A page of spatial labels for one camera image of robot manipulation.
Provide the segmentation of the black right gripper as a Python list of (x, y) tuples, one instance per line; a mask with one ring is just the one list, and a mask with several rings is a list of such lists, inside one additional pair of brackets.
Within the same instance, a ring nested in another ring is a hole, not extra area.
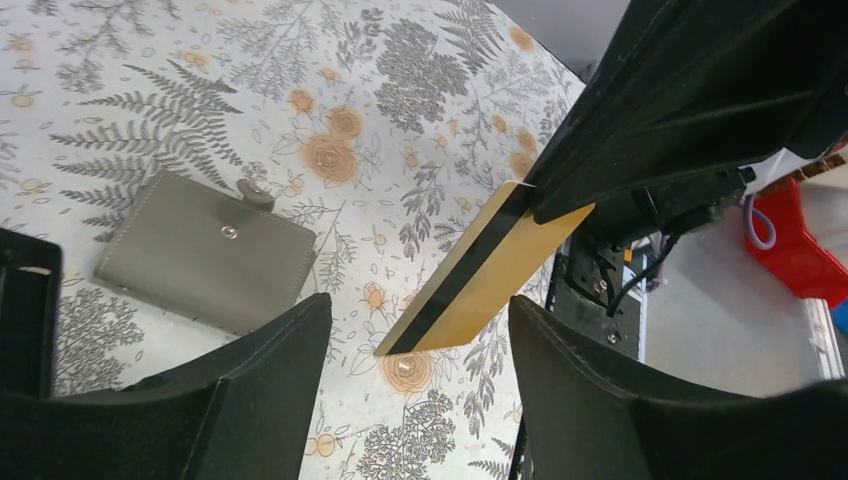
[(601, 203), (565, 246), (564, 323), (640, 345), (651, 293), (671, 317), (789, 316), (805, 299), (748, 253), (743, 203), (796, 179), (847, 266), (845, 156), (805, 160), (846, 134), (844, 0), (631, 2), (528, 175), (536, 222), (745, 167)]

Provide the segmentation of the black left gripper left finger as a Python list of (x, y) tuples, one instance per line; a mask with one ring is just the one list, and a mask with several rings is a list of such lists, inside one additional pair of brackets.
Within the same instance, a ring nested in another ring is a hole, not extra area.
[(121, 390), (1, 396), (5, 479), (295, 479), (332, 327), (317, 293)]

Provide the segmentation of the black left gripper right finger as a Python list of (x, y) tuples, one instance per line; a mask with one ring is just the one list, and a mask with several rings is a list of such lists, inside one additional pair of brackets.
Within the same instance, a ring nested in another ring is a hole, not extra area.
[(755, 398), (656, 370), (558, 322), (508, 306), (537, 479), (843, 479), (847, 383)]

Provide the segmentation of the black plastic card tray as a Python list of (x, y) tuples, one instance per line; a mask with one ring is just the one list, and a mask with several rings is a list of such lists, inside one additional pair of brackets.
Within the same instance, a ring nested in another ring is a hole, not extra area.
[(1, 389), (53, 395), (55, 330), (63, 252), (60, 246), (1, 230)]

